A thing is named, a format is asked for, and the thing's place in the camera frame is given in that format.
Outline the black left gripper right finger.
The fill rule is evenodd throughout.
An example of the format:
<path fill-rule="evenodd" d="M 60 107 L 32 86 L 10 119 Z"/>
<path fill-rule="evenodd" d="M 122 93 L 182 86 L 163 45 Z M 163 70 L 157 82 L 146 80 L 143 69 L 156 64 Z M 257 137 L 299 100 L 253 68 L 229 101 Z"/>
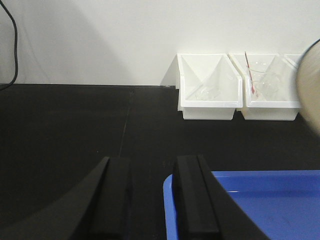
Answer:
<path fill-rule="evenodd" d="M 180 240 L 267 240 L 235 203 L 201 155 L 179 156 L 172 193 Z"/>

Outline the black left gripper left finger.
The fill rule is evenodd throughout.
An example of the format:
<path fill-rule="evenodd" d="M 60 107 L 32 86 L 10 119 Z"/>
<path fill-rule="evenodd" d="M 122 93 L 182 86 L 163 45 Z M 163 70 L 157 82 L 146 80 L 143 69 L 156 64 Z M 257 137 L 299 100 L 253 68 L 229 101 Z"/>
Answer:
<path fill-rule="evenodd" d="M 2 240 L 128 240 L 132 171 L 128 158 L 104 157 L 58 200 L 1 228 Z"/>

